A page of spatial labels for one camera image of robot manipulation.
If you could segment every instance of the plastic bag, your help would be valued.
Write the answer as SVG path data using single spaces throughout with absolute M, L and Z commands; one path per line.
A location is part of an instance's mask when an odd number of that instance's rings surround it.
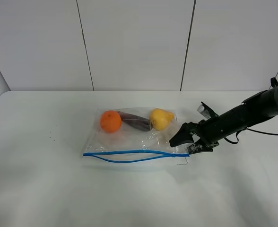
M 169 140 L 179 130 L 177 119 L 173 119 L 163 130 L 149 129 L 149 115 L 154 108 L 116 109 L 122 116 L 122 124 L 114 133 L 105 132 L 100 126 L 104 110 L 98 110 L 96 120 L 84 148 L 83 156 L 96 157 L 108 162 L 130 163 L 163 157 L 188 157 L 186 145 L 172 148 Z M 125 118 L 133 114 L 139 118 Z

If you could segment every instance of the black cable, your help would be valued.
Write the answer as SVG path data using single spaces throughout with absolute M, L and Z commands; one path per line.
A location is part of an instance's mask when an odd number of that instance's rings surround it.
M 235 137 L 237 138 L 237 142 L 233 142 L 233 141 L 229 140 L 228 138 L 224 138 L 224 139 L 231 144 L 237 144 L 239 142 L 238 135 L 239 135 L 240 132 L 242 132 L 244 130 L 253 131 L 253 132 L 257 132 L 257 133 L 261 133 L 261 134 L 265 134 L 265 135 L 270 135 L 270 136 L 278 136 L 278 133 L 269 133 L 269 132 L 257 131 L 257 130 L 245 128 L 245 129 L 242 129 L 242 130 L 236 132 Z

